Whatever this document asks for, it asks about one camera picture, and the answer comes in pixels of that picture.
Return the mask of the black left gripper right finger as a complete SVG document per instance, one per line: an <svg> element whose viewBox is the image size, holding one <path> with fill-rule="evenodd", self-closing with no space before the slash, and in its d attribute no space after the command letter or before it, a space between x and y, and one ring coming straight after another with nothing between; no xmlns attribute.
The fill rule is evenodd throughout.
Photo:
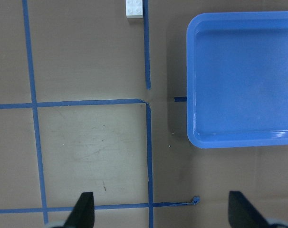
<svg viewBox="0 0 288 228"><path fill-rule="evenodd" d="M266 219L240 191L229 192L228 221L231 228L269 228Z"/></svg>

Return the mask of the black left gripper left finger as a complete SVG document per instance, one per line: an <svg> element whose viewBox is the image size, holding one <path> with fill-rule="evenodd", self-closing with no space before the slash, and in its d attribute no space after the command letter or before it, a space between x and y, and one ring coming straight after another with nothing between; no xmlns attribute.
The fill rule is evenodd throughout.
<svg viewBox="0 0 288 228"><path fill-rule="evenodd" d="M95 205L93 192L83 192L66 219L64 228L93 228Z"/></svg>

